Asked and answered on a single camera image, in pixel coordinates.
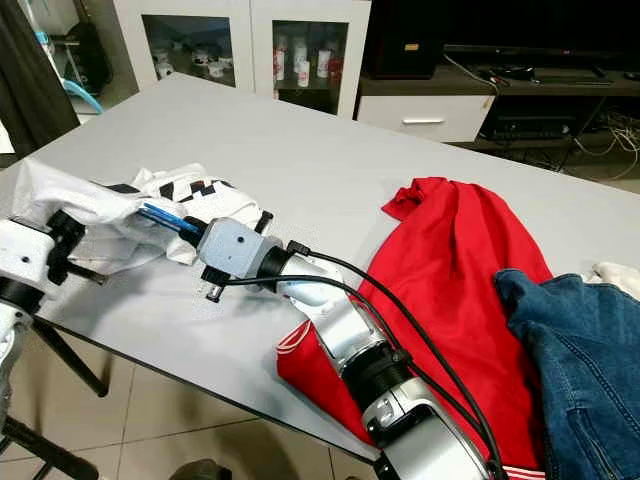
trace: gray tabletop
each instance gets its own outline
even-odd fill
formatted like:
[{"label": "gray tabletop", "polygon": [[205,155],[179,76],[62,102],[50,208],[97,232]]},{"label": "gray tabletop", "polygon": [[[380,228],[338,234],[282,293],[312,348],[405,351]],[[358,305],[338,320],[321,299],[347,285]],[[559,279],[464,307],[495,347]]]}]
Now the gray tabletop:
[{"label": "gray tabletop", "polygon": [[[640,196],[256,97],[179,74],[34,154],[104,183],[190,162],[275,214],[272,234],[366,267],[396,222],[380,211],[414,177],[475,182],[501,195],[554,273],[610,260],[640,265]],[[19,165],[0,175],[0,215]],[[156,260],[98,287],[64,285],[42,316],[136,362],[352,454],[375,451],[278,378],[275,345],[303,320],[268,293],[197,291],[202,265]]]}]

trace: cabinet handle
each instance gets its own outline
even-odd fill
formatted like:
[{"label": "cabinet handle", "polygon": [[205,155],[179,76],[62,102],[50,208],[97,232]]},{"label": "cabinet handle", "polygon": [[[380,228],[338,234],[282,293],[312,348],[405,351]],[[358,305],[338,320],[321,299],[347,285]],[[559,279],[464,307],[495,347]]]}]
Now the cabinet handle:
[{"label": "cabinet handle", "polygon": [[403,125],[438,125],[444,123],[444,118],[403,118]]}]

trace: curtain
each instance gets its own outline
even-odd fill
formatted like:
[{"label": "curtain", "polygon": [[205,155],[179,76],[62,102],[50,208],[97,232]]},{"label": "curtain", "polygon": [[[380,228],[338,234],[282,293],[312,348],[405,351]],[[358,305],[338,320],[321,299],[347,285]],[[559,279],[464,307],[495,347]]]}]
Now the curtain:
[{"label": "curtain", "polygon": [[17,0],[0,0],[0,120],[18,158],[79,125]]}]

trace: red cloth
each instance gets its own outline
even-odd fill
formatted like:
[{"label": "red cloth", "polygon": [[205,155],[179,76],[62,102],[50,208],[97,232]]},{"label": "red cloth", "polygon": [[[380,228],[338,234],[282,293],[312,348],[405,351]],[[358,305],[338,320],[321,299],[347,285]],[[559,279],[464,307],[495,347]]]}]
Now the red cloth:
[{"label": "red cloth", "polygon": [[[552,275],[529,233],[496,194],[444,178],[415,179],[383,207],[401,221],[369,273],[391,289],[432,336],[486,415],[507,465],[543,464],[538,374],[507,319],[493,275],[517,268],[536,282]],[[368,284],[360,291],[421,368],[466,405],[462,395],[393,304]],[[313,329],[278,352],[278,373],[361,439],[357,406]],[[486,455],[478,435],[443,405]]]}]

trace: white cloth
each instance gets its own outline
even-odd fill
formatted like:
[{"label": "white cloth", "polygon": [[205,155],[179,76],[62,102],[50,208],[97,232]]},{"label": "white cloth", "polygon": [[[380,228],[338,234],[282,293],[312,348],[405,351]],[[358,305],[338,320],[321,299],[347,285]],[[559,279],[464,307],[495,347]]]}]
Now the white cloth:
[{"label": "white cloth", "polygon": [[593,273],[584,276],[586,283],[611,283],[636,300],[640,300],[640,270],[612,262],[600,262],[593,266]]},{"label": "white cloth", "polygon": [[133,193],[116,193],[27,159],[18,177],[13,210],[44,225],[62,209],[87,225],[87,233],[70,259],[106,275],[140,266],[165,252],[176,262],[191,264],[195,260],[195,249],[175,232],[136,214],[144,203],[205,223],[233,217],[251,228],[262,214],[255,200],[226,181],[207,175],[199,164],[168,172],[142,169],[128,185]]}]

